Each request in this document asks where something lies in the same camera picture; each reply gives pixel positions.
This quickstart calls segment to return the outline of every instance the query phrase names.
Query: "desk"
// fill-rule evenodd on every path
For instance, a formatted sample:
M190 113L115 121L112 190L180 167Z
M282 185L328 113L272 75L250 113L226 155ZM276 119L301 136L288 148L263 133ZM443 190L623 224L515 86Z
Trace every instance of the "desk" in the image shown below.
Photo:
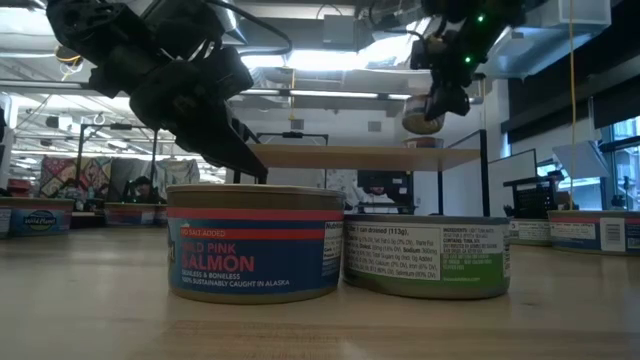
M341 284L282 305L168 292L166 230L0 242L13 359L640 358L640 261L513 246L508 295L429 301Z

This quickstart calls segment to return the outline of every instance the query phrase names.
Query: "table surface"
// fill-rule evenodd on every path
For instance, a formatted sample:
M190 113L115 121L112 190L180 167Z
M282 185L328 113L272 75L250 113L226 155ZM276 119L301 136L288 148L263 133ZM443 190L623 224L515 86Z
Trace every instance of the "table surface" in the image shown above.
M168 291L166 230L0 242L0 358L640 358L640 258L513 246L508 295L433 301L341 284L303 302Z
M384 146L250 145L266 167L438 171L480 159L480 150Z

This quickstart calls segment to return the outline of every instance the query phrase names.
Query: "ceiling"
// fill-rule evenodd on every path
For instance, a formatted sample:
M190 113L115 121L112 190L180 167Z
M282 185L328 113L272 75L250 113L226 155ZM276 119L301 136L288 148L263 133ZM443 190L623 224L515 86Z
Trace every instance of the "ceiling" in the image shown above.
M548 0L556 3L563 0ZM606 0L593 0L593 2L608 2ZM151 0L125 0L130 8L141 14L151 3ZM393 2L380 0L376 5L380 12L393 11L395 4L399 3L403 9L411 7L413 1ZM335 0L332 6L322 7L322 2L317 0L235 0L235 4L248 11L261 20L276 26L288 34L297 49L297 53L284 58L253 58L245 59L245 63L251 68L256 88L281 88L288 89L295 81L296 89L349 91L349 92L374 92L415 94L422 93L431 85L428 73L407 72L407 56L412 39L408 35L383 35L371 33L367 27L358 27L356 34L356 47L364 48L358 54L355 52L334 51L333 45L324 41L325 15L335 15L338 11L345 16L353 16L368 11L369 1ZM532 71L553 63L557 58L568 51L566 42L566 27L555 24L553 29L543 24L546 13L544 7L531 11L529 21L522 28L505 32L491 53L491 61L483 69L494 77L522 77ZM416 20L407 17L406 23ZM274 37L255 24L244 19L237 19L237 32L247 40L244 45L237 37L225 36L225 43L246 49L269 49L282 46L282 40ZM426 31L432 31L437 27L436 22L416 22L410 26L426 26ZM583 27L577 30L580 45L597 35L603 25ZM69 73L69 69L62 66L53 56L52 51L58 45L46 16L42 10L19 9L0 7L0 79L15 80L46 80L87 82L93 65L85 62L82 68ZM304 53L312 50L315 53ZM295 63L297 70L280 68L285 62L289 66ZM472 96L479 96L478 84L467 89ZM106 124L114 122L142 125L131 112L127 104L127 98L109 99L101 96L77 96L77 95L52 95L52 94L13 94L19 99L20 114L16 119L18 129L18 149L30 149L39 151L77 151L78 125L83 123L102 122L97 118L102 114ZM236 96L231 101L236 109L255 109L264 115L264 121L270 119L267 111L280 114L279 109L290 109L290 98L284 97L258 97ZM353 100L353 99L327 99L316 97L296 98L293 104L296 109L317 109L338 111L377 111L375 117L379 119L393 118L402 110L401 102ZM65 129L52 129L47 127L45 121L48 116L57 115L67 118L69 115L75 126ZM281 120L274 117L274 124ZM115 141L118 138L131 139L131 145L126 151L141 156L148 155L151 150L153 134L149 130L136 130L133 133L111 131L102 129L103 136L94 135L84 151L115 153L122 150L114 150L105 146L105 137ZM54 145L42 145L40 137L55 139ZM180 154L181 149L171 144L173 137L170 133L159 134L160 154Z

